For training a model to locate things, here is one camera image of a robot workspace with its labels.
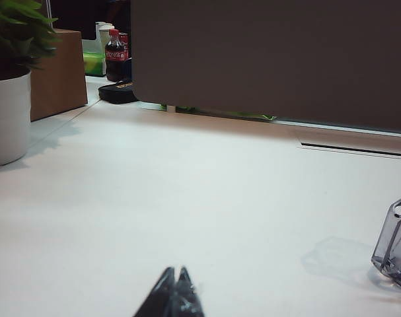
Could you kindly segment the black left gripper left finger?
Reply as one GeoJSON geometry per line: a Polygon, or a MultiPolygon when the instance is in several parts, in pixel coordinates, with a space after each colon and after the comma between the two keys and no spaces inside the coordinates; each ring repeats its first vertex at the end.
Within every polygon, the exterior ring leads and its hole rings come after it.
{"type": "Polygon", "coordinates": [[[134,317],[167,317],[171,316],[171,299],[174,295],[174,268],[167,267],[150,290],[134,317]]]}

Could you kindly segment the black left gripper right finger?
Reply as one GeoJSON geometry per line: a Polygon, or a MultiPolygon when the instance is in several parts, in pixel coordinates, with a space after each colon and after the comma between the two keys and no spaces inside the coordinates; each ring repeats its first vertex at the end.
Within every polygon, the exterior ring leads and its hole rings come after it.
{"type": "Polygon", "coordinates": [[[181,267],[180,274],[174,285],[174,291],[170,301],[171,316],[205,316],[200,298],[196,291],[196,287],[192,283],[186,267],[181,267]]]}

